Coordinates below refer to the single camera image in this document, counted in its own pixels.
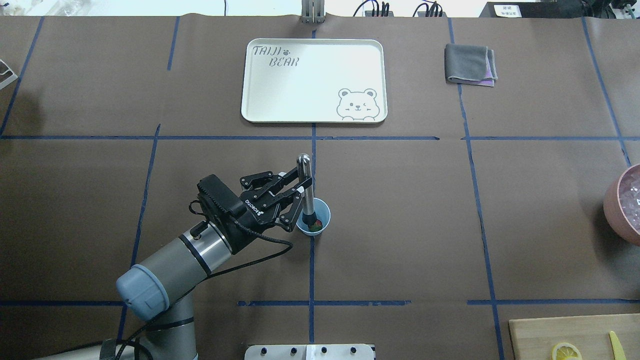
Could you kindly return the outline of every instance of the ice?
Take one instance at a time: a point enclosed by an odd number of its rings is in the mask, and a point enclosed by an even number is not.
[[[631,174],[620,181],[620,205],[631,226],[640,231],[640,174]]]

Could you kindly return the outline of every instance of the wooden cutting board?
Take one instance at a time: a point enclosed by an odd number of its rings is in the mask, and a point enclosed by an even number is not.
[[[568,316],[510,320],[516,360],[550,360],[557,343],[575,345],[583,360],[613,360],[609,331],[615,331],[627,360],[640,360],[640,314]]]

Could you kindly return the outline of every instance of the folded towel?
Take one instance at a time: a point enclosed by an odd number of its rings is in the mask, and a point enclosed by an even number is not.
[[[486,46],[447,44],[444,72],[448,81],[493,87],[498,74],[495,55]]]

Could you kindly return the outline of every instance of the lemon slice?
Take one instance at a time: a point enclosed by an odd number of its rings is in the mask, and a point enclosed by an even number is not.
[[[569,343],[559,343],[551,349],[551,360],[582,360],[582,354]]]

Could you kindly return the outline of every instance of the white tray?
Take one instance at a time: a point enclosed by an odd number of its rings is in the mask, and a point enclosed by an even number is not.
[[[250,122],[381,122],[387,117],[382,45],[375,40],[252,40],[246,48],[241,112]]]

